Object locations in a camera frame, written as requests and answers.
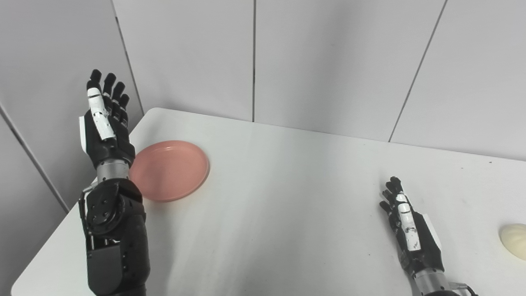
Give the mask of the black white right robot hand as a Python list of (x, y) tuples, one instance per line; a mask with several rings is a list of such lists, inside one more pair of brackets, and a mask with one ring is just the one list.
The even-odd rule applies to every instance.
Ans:
[(389, 227), (396, 238), (403, 270), (411, 275), (427, 268), (444, 271), (440, 247), (425, 216), (414, 210), (401, 180), (392, 176), (385, 187), (385, 200), (380, 202), (380, 207), (387, 214)]

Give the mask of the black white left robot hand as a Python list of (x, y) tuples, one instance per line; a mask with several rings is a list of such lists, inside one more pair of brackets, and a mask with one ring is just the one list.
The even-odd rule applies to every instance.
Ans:
[(92, 70), (86, 84), (88, 109), (79, 117), (79, 127), (82, 149), (94, 168), (109, 160), (131, 166), (136, 157), (128, 130), (130, 97), (124, 91), (114, 73), (103, 78), (100, 70)]

